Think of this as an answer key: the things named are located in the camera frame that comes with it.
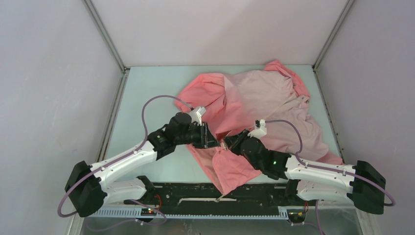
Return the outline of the pink zip-up jacket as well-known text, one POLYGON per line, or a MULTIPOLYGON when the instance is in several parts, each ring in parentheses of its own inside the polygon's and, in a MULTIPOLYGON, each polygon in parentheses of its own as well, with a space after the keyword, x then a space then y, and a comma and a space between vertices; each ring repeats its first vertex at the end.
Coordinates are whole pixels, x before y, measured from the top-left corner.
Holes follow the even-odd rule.
POLYGON ((204 107, 202 121, 220 142, 218 147, 188 150, 221 194, 226 195, 261 172, 243 156, 231 152, 226 137, 247 131, 267 149, 299 152, 312 161, 341 164, 323 140, 323 129, 310 113, 311 95, 303 80, 280 61, 261 70, 235 74, 199 74, 178 94, 177 108, 204 107))

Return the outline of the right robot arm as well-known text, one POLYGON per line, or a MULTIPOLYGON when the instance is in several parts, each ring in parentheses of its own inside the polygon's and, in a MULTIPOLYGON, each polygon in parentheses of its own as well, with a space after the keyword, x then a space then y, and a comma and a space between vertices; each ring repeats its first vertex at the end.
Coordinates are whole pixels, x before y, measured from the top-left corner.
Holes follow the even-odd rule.
POLYGON ((285 190, 285 200, 292 205, 309 200, 343 200, 371 214, 381 215, 386 206, 385 178, 368 162, 355 165, 331 165, 306 161, 289 153, 270 150, 248 130, 225 137, 232 153, 244 157, 255 170, 278 180, 293 180, 285 190))

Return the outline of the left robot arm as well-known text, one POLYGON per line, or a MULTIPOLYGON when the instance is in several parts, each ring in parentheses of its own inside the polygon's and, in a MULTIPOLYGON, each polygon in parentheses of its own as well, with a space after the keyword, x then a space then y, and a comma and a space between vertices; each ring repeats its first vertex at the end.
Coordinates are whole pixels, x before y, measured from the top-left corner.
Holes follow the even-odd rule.
POLYGON ((118 179, 173 153, 178 145, 192 145, 197 149, 219 146, 208 124, 202 121, 205 112, 204 107, 197 107, 187 113, 176 113, 168 124, 148 134, 139 145, 97 163, 78 162, 65 186, 66 197, 76 214, 87 217, 104 205, 130 199, 151 203, 155 191, 147 177, 138 176, 123 182, 118 179))

